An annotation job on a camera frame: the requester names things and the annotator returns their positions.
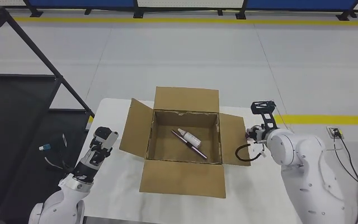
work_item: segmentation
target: white table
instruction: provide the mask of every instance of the white table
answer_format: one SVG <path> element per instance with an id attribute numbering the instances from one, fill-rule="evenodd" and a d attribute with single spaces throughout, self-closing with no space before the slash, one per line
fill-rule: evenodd
<path id="1" fill-rule="evenodd" d="M 154 104 L 142 102 L 150 107 Z M 281 179 L 281 168 L 269 153 L 268 158 L 260 157 L 251 167 L 224 165 L 226 199 L 140 193 L 144 160 L 119 150 L 129 106 L 130 100 L 103 99 L 97 110 L 79 158 L 88 151 L 98 127 L 109 127 L 120 137 L 84 199 L 85 216 L 170 224 L 297 222 Z M 249 108 L 221 106 L 220 112 L 244 117 L 246 127 L 262 123 L 262 118 L 252 115 Z M 251 157 L 260 150 L 261 146 L 251 148 Z"/>

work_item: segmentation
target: yellow floor line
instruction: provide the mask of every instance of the yellow floor line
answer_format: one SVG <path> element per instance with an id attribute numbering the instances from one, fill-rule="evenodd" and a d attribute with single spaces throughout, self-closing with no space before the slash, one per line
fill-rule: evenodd
<path id="1" fill-rule="evenodd" d="M 323 25 L 358 26 L 358 21 L 320 20 L 236 20 L 220 18 L 60 18 L 60 17 L 15 17 L 17 22 L 73 22 L 73 23 L 212 23 L 212 24 L 272 24 L 272 25 Z"/>
<path id="2" fill-rule="evenodd" d="M 345 115 L 282 115 L 286 124 L 340 124 L 358 125 L 358 116 Z M 277 124 L 283 124 L 279 115 L 275 115 Z"/>

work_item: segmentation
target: purple pen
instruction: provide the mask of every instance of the purple pen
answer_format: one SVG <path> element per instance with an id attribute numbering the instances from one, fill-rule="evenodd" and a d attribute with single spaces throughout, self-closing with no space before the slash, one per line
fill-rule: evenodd
<path id="1" fill-rule="evenodd" d="M 175 134 L 178 138 L 181 139 L 181 141 L 183 141 L 189 148 L 191 148 L 192 150 L 194 150 L 196 153 L 198 153 L 202 158 L 204 159 L 208 159 L 207 156 L 205 156 L 202 152 L 200 152 L 195 146 L 193 146 L 190 142 L 188 142 L 187 140 L 185 140 L 184 138 L 182 138 L 180 135 L 178 135 L 174 130 L 172 130 L 173 134 Z"/>

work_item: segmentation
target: white wall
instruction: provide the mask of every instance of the white wall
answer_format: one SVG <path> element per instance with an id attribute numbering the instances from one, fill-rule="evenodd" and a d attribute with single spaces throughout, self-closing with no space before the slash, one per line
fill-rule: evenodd
<path id="1" fill-rule="evenodd" d="M 243 0 L 138 0 L 141 7 L 241 8 Z"/>
<path id="2" fill-rule="evenodd" d="M 25 6 L 22 0 L 0 0 L 0 6 Z"/>

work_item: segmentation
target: white spray bottle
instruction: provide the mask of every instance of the white spray bottle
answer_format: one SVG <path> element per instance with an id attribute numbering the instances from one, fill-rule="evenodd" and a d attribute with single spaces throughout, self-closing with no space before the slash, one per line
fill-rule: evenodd
<path id="1" fill-rule="evenodd" d="M 188 142 L 190 142 L 194 147 L 196 147 L 196 148 L 200 147 L 201 140 L 199 140 L 198 138 L 193 136 L 191 133 L 186 132 L 180 128 L 178 128 L 178 132 L 180 132 L 180 134 L 183 136 L 183 138 L 185 140 L 187 140 Z"/>

